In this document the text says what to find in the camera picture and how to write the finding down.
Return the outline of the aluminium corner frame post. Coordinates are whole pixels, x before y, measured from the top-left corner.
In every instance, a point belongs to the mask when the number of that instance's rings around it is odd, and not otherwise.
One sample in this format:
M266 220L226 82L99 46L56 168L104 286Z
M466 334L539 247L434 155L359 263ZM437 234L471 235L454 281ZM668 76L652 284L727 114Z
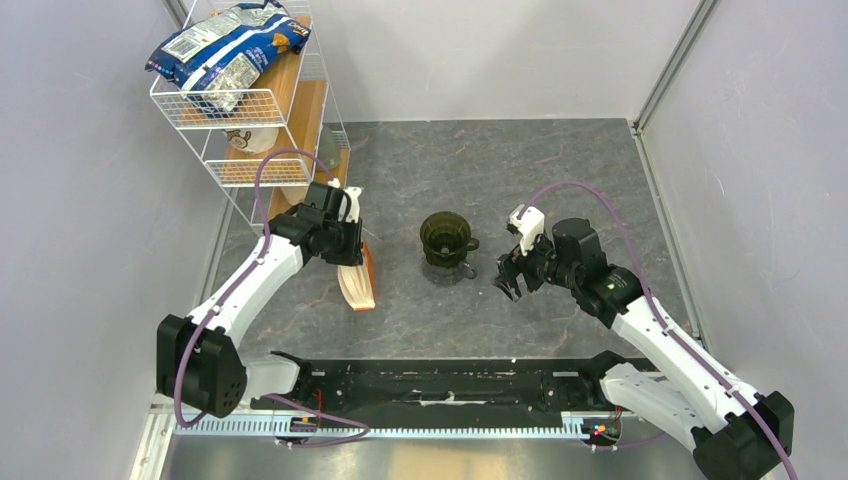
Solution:
M697 3L694 13L687 22L638 115L631 123L637 135L642 134L647 128L719 4L720 1L718 0L700 0Z

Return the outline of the clear glass coffee server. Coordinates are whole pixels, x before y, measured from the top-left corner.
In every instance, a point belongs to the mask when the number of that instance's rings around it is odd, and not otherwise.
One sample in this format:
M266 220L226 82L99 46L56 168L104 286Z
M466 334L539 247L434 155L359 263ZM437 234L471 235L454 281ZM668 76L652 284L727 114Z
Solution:
M456 267L440 267L431 265L425 259L421 262L421 272L430 283L448 287L463 280L473 280L478 276L477 270L467 261L461 261Z

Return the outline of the blue snack bag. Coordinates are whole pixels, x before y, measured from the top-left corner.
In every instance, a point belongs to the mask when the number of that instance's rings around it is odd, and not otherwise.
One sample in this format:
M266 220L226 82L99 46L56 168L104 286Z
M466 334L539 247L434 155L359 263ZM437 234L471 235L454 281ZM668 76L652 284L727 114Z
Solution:
M225 117L277 61L300 54L311 33L278 1L239 3L173 33L144 69L204 114Z

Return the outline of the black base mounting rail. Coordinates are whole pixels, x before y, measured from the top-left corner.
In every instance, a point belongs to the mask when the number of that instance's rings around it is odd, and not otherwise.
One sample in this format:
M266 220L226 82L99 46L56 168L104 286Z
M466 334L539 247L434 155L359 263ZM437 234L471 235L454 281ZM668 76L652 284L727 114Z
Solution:
M372 429L555 427L562 413L610 416L586 359L310 360L289 399Z

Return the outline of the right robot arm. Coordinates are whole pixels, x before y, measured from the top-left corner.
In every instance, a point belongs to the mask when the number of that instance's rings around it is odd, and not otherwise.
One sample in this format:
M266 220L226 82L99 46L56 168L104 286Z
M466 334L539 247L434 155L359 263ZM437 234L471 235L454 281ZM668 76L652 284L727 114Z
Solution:
M674 438L708 479L760 479L790 461L795 410L778 391L760 393L714 359L629 269L608 262L586 219L557 222L550 232L531 208L506 228L518 244L497 260L494 284L518 300L544 285L567 289L580 309L636 347L660 373L651 379L612 352L596 355L577 382L588 408L629 410Z

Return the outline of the dark green coffee dripper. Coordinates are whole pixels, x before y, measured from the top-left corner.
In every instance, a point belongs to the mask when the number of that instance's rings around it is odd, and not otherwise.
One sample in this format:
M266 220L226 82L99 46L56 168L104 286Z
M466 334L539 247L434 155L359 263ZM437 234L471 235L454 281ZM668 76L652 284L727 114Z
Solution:
M434 267L456 269L469 252L479 248L471 226L461 215L441 211L429 215L419 229L425 261Z

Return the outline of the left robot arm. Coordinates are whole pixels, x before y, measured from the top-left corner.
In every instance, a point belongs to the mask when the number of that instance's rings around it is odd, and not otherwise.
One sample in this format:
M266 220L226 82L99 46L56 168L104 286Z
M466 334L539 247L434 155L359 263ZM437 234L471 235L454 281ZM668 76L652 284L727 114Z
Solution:
M303 202L268 220L246 260L208 299L184 316L167 315L156 333L155 386L177 410L217 418L243 401L276 396L290 408L314 393L302 360L284 353L242 354L250 325L283 284L318 258L360 267L365 258L360 187L313 182Z

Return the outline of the grey green cone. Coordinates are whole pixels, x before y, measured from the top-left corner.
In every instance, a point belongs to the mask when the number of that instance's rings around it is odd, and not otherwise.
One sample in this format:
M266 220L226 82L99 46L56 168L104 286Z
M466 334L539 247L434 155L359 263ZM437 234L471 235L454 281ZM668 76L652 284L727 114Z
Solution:
M333 170L341 163L340 148L335 133L329 126L322 127L316 156L328 170Z

